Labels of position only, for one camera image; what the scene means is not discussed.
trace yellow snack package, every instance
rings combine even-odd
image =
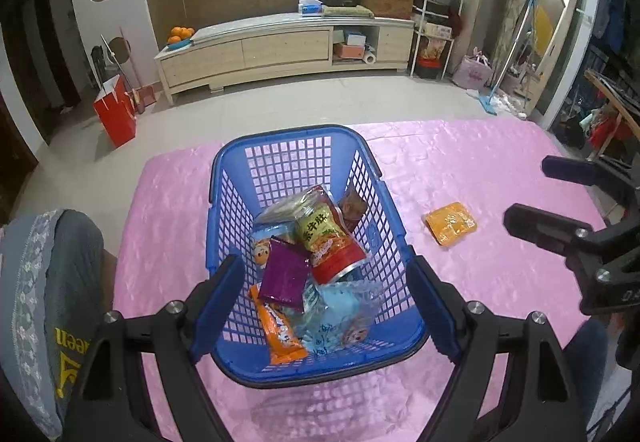
[[[284,314],[258,299],[260,289],[252,285],[249,297],[254,300],[258,317],[269,343],[271,364],[282,364],[304,359],[308,356],[305,347],[294,335],[293,329]]]
[[[463,234],[473,232],[478,224],[460,202],[437,209],[422,217],[431,234],[440,245],[447,247]]]

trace basket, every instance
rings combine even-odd
[[[323,184],[336,200],[350,182],[369,209],[354,235],[369,254],[365,278],[383,282],[380,313],[367,339],[326,356],[270,364],[269,347],[247,296],[258,268],[250,248],[254,216],[282,197]],[[229,254],[246,277],[211,353],[229,378],[251,388],[282,388],[350,377],[413,355],[428,338],[406,285],[413,250],[398,210],[364,139],[343,126],[316,126],[238,138],[217,154],[209,191],[206,264],[210,275]]]

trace red bag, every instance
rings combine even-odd
[[[124,91],[124,80],[116,75],[104,83],[94,101],[95,113],[116,148],[136,136],[133,104]]]

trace tile floor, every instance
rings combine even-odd
[[[402,74],[328,74],[208,89],[165,98],[139,117],[137,136],[113,149],[91,106],[78,108],[39,152],[40,165],[18,200],[17,214],[73,208],[100,227],[116,254],[145,162],[158,154],[211,140],[309,124],[487,118],[480,104],[447,83]]]

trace pink table cover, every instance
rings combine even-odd
[[[550,180],[541,160],[558,154],[530,122],[495,118],[364,124],[367,139],[407,231],[406,240],[466,300],[494,313],[548,315],[562,345],[584,320],[580,293],[563,259],[511,238],[502,213],[514,202],[604,226],[586,190]],[[124,228],[115,308],[125,317],[152,314],[184,299],[207,278],[205,232],[213,158],[221,142],[149,160]],[[420,221],[423,213],[462,202],[478,230],[442,248]],[[483,407],[498,400],[505,359],[498,360]],[[162,434],[180,440],[153,356],[145,371]],[[198,371],[229,433],[238,442],[414,442],[449,379],[452,365],[431,341],[412,358],[365,375],[284,390],[244,388],[203,358]]]

